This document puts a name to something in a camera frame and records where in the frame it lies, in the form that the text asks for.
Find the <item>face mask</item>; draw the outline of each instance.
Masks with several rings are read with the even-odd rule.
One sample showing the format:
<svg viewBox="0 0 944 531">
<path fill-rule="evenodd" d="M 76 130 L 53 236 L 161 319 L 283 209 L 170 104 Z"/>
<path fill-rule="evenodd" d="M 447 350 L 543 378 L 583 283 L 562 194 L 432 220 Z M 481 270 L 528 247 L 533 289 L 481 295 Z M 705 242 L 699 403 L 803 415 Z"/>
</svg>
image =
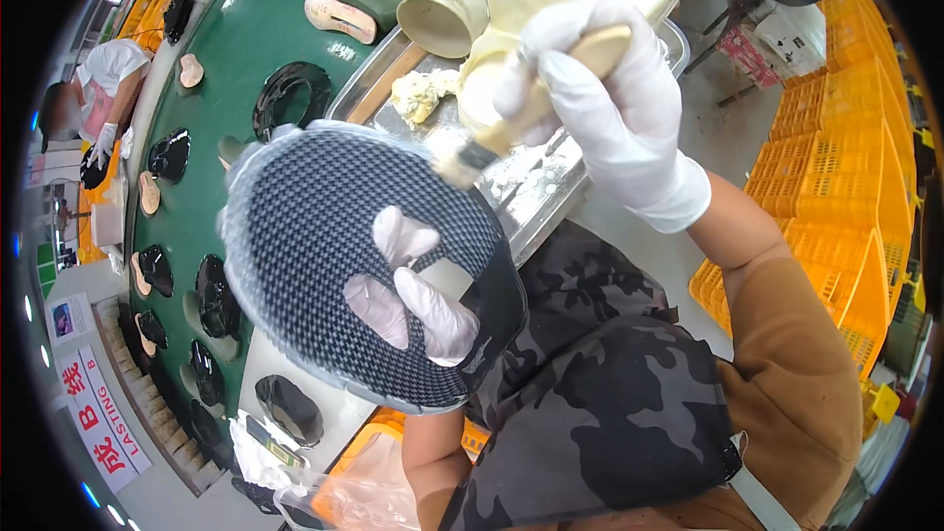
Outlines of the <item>face mask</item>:
<svg viewBox="0 0 944 531">
<path fill-rule="evenodd" d="M 77 134 L 78 130 L 53 130 L 49 133 L 49 139 L 53 142 L 68 142 Z"/>
<path fill-rule="evenodd" d="M 82 107 L 78 104 L 78 97 L 73 94 L 69 95 L 66 102 L 66 117 L 61 129 L 69 131 L 72 136 L 75 136 L 78 133 L 78 128 L 82 127 Z"/>
</svg>

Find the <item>red sign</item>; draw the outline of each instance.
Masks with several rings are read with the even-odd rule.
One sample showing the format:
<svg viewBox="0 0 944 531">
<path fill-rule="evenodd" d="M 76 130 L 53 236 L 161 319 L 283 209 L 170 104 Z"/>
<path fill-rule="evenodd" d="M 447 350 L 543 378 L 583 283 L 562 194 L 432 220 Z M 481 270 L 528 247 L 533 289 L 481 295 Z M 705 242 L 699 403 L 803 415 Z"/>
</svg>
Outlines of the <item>red sign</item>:
<svg viewBox="0 0 944 531">
<path fill-rule="evenodd" d="M 56 367 L 62 388 L 75 399 L 71 412 L 88 454 L 112 492 L 123 489 L 151 461 L 115 406 L 91 347 L 56 361 Z"/>
</svg>

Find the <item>white shirt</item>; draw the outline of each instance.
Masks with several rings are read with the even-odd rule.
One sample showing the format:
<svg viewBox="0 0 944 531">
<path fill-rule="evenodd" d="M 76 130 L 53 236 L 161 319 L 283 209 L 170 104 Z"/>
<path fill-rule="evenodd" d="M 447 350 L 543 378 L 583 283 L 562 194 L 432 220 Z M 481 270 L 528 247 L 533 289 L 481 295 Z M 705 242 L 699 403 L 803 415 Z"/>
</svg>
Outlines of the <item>white shirt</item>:
<svg viewBox="0 0 944 531">
<path fill-rule="evenodd" d="M 118 85 L 127 78 L 128 74 L 137 69 L 141 70 L 141 77 L 148 75 L 151 60 L 141 46 L 131 39 L 112 39 L 92 48 L 85 63 L 76 69 L 78 82 L 82 84 L 85 105 L 82 106 L 82 122 L 91 114 L 94 91 L 89 81 L 95 81 L 105 90 L 109 97 L 118 94 Z M 84 130 L 79 130 L 82 139 L 94 142 L 98 136 L 89 136 Z"/>
</svg>

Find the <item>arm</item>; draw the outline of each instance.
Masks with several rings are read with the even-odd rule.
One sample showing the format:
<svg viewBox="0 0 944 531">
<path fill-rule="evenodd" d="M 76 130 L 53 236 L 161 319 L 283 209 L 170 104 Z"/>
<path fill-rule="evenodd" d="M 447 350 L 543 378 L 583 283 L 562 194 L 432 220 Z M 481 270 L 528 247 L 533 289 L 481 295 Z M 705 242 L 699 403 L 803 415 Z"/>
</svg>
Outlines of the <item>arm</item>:
<svg viewBox="0 0 944 531">
<path fill-rule="evenodd" d="M 118 91 L 115 93 L 112 110 L 109 111 L 109 116 L 105 120 L 105 123 L 114 123 L 117 125 L 121 120 L 122 114 L 124 114 L 124 108 L 131 100 L 131 95 L 134 94 L 134 89 L 138 86 L 138 82 L 140 81 L 141 69 L 138 68 L 125 76 L 122 82 L 118 83 Z"/>
<path fill-rule="evenodd" d="M 462 408 L 430 416 L 408 416 L 403 428 L 403 471 L 416 503 L 437 490 L 453 490 L 472 470 L 462 447 Z"/>
<path fill-rule="evenodd" d="M 755 269 L 772 258 L 790 258 L 777 222 L 749 195 L 713 172 L 711 203 L 688 235 L 702 253 L 721 267 L 728 306 L 734 309 L 741 285 Z"/>
</svg>

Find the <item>poster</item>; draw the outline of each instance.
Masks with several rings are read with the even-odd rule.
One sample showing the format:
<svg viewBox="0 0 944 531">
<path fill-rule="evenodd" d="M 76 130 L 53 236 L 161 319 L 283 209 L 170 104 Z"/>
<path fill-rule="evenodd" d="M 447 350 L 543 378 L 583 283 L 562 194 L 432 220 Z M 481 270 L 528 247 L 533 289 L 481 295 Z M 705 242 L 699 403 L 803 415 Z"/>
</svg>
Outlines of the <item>poster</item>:
<svg viewBox="0 0 944 531">
<path fill-rule="evenodd" d="M 56 360 L 56 370 L 74 401 L 69 412 L 88 455 L 112 492 L 123 489 L 151 460 L 115 405 L 91 347 Z"/>
<path fill-rule="evenodd" d="M 91 313 L 89 296 L 82 291 L 68 298 L 46 302 L 46 311 L 49 313 L 49 323 L 52 332 L 49 342 L 58 347 L 67 340 L 88 333 L 97 333 L 95 316 Z"/>
</svg>

